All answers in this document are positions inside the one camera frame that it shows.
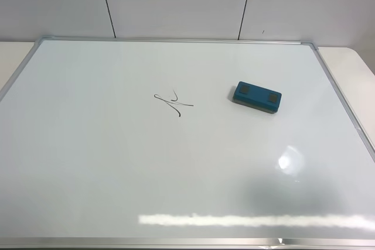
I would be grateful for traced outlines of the blue board eraser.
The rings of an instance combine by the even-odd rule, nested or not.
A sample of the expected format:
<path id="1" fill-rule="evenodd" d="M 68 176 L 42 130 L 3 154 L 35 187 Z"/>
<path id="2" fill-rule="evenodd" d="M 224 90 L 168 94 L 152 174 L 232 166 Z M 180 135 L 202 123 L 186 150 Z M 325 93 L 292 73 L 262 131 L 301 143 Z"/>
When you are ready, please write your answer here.
<path id="1" fill-rule="evenodd" d="M 269 114 L 279 110 L 282 94 L 267 88 L 240 81 L 230 94 L 230 101 Z"/>

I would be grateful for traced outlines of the white aluminium-framed whiteboard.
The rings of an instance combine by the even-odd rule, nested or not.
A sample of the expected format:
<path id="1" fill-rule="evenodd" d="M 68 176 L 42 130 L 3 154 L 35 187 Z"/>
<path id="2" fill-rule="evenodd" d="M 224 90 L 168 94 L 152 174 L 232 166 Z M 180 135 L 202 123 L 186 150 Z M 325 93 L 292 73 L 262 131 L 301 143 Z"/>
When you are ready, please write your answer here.
<path id="1" fill-rule="evenodd" d="M 1 247 L 373 249 L 374 148 L 310 43 L 40 39 L 1 90 Z"/>

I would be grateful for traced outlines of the black marker scribble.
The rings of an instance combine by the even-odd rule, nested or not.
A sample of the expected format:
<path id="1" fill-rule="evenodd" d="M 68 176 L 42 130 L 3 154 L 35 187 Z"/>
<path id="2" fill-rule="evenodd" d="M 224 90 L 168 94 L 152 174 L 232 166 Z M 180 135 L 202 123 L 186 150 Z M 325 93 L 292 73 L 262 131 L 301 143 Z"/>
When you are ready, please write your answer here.
<path id="1" fill-rule="evenodd" d="M 154 98 L 164 102 L 167 106 L 171 107 L 178 114 L 178 117 L 180 118 L 182 114 L 178 110 L 178 106 L 193 107 L 193 104 L 185 104 L 185 103 L 180 102 L 179 97 L 175 90 L 173 90 L 173 94 L 174 94 L 174 97 L 169 100 L 164 99 L 159 94 L 154 94 Z"/>

